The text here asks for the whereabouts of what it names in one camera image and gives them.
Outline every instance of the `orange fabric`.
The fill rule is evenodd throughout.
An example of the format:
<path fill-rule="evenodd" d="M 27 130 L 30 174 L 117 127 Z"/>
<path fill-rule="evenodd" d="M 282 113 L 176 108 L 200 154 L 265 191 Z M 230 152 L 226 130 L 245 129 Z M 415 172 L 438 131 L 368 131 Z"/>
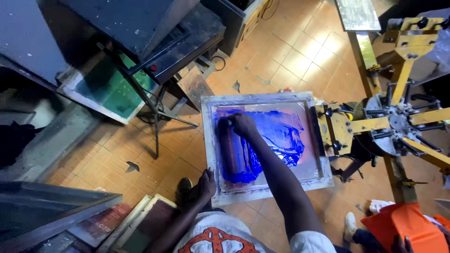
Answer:
<path fill-rule="evenodd" d="M 450 231 L 450 221 L 442 217 L 440 214 L 437 214 L 433 216 L 433 219 L 435 219 L 437 222 L 441 223 L 444 228 L 446 228 L 448 231 Z"/>
<path fill-rule="evenodd" d="M 408 236 L 414 253 L 449 253 L 444 234 L 422 215 L 419 203 L 390 205 L 361 222 L 389 252 L 400 235 Z"/>

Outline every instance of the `jeans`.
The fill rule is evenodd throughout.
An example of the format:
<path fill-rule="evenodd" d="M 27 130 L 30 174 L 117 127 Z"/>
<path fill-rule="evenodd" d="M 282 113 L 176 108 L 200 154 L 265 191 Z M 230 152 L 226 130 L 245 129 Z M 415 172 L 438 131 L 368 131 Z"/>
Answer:
<path fill-rule="evenodd" d="M 353 235 L 353 241 L 364 246 L 368 252 L 386 252 L 375 236 L 367 230 L 357 229 Z M 351 253 L 350 250 L 336 245 L 334 245 L 334 249 L 337 253 Z"/>

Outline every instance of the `black shoe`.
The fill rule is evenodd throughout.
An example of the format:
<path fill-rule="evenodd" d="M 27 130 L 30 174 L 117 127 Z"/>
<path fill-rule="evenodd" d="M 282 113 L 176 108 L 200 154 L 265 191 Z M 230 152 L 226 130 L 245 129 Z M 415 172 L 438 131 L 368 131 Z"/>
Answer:
<path fill-rule="evenodd" d="M 182 178 L 178 183 L 175 194 L 179 206 L 184 206 L 187 203 L 191 189 L 192 181 L 187 177 Z"/>

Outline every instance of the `orange graphic print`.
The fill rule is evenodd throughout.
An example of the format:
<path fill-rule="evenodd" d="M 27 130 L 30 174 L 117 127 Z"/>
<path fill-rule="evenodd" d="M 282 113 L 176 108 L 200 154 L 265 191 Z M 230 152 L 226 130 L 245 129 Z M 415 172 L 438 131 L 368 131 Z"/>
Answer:
<path fill-rule="evenodd" d="M 203 234 L 199 234 L 193 237 L 189 242 L 186 243 L 185 246 L 178 250 L 178 253 L 191 253 L 191 247 L 197 242 L 208 241 L 212 243 L 212 252 L 213 253 L 223 253 L 222 242 L 225 240 L 233 240 L 242 243 L 242 249 L 237 251 L 236 253 L 256 253 L 258 252 L 255 249 L 255 245 L 247 240 L 240 238 L 239 236 L 229 235 L 224 231 L 210 227 L 203 231 Z"/>

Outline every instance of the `white shirt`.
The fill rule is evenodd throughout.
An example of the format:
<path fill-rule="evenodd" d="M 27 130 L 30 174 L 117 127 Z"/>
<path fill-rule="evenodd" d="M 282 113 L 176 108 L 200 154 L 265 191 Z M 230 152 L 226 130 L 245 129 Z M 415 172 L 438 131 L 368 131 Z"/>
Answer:
<path fill-rule="evenodd" d="M 324 234 L 315 231 L 296 233 L 289 246 L 294 253 L 336 252 L 331 241 Z M 235 253 L 239 250 L 254 252 L 253 249 L 261 253 L 273 252 L 253 237 L 248 227 L 238 218 L 224 212 L 203 212 L 197 215 L 193 226 L 173 252 Z"/>

